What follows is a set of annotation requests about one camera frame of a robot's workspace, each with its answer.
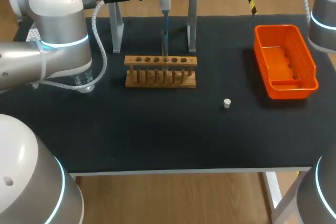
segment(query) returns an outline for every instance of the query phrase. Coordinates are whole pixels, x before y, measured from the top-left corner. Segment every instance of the small white cap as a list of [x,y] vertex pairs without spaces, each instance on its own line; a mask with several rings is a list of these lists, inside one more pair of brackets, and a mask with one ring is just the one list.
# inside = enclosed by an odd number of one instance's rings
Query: small white cap
[[224,104],[224,108],[228,109],[230,107],[231,100],[230,99],[225,99],[223,104]]

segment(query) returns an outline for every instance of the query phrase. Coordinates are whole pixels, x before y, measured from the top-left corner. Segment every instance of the black table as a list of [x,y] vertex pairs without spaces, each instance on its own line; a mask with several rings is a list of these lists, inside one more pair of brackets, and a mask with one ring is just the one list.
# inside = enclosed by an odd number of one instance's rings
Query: black table
[[[124,87],[125,55],[160,55],[162,19],[124,23],[122,53],[113,55],[109,19],[97,21],[109,62],[92,93],[24,86],[0,96],[0,113],[26,123],[69,172],[310,167],[335,141],[336,75],[326,54],[309,46],[320,86],[301,101],[269,99],[256,64],[254,27],[295,24],[306,36],[303,15],[199,17],[197,88],[176,90]],[[15,40],[31,24],[23,21]],[[89,32],[97,75],[102,61]],[[170,55],[190,55],[186,40],[185,18],[172,17]]]

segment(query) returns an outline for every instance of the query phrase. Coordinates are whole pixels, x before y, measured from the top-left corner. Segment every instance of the wooden floor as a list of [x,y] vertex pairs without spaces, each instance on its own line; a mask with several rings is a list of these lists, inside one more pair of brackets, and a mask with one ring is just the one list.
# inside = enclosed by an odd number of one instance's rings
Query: wooden floor
[[[305,11],[302,0],[254,1],[258,14]],[[187,5],[188,0],[173,0],[170,15],[186,15]],[[121,3],[121,10],[123,16],[161,16],[158,0],[132,0]],[[198,0],[198,14],[250,15],[251,10],[248,0]],[[107,9],[99,16],[108,16]],[[16,30],[8,1],[0,0],[0,40],[11,41]],[[284,194],[296,173],[277,175]],[[257,173],[83,177],[78,182],[85,201],[84,224],[270,223]]]

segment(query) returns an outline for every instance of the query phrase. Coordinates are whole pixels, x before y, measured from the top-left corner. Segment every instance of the orange plastic tray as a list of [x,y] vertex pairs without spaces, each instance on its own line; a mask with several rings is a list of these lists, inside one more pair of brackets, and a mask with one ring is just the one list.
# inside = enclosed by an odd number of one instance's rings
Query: orange plastic tray
[[304,99],[316,91],[316,66],[297,26],[256,26],[255,35],[254,51],[269,97]]

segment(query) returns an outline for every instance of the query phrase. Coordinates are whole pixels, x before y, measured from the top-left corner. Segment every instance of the white cable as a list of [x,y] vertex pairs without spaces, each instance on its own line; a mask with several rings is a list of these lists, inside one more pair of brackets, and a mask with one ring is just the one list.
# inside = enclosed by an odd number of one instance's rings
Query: white cable
[[102,8],[102,6],[104,5],[104,1],[101,1],[98,3],[98,5],[95,7],[93,14],[92,14],[92,30],[93,30],[93,34],[94,37],[96,38],[97,44],[99,46],[99,49],[101,51],[101,56],[103,58],[103,66],[102,69],[99,73],[99,75],[91,82],[84,84],[84,85],[80,85],[80,86],[70,86],[70,85],[66,85],[66,84],[62,84],[62,83],[58,83],[58,82],[54,82],[54,81],[42,81],[41,84],[47,84],[47,85],[52,85],[52,86],[56,86],[59,88],[64,88],[64,89],[72,89],[72,90],[78,90],[78,89],[85,89],[88,88],[92,85],[94,85],[95,83],[97,83],[105,74],[106,72],[106,67],[107,67],[107,56],[106,56],[106,52],[104,49],[104,46],[99,38],[98,35],[98,31],[97,31],[97,27],[96,27],[96,18],[97,18],[97,14],[99,12],[99,10]]
[[309,22],[310,22],[310,12],[309,12],[308,0],[303,0],[303,3],[304,3],[304,9],[306,11],[307,22],[309,24]]

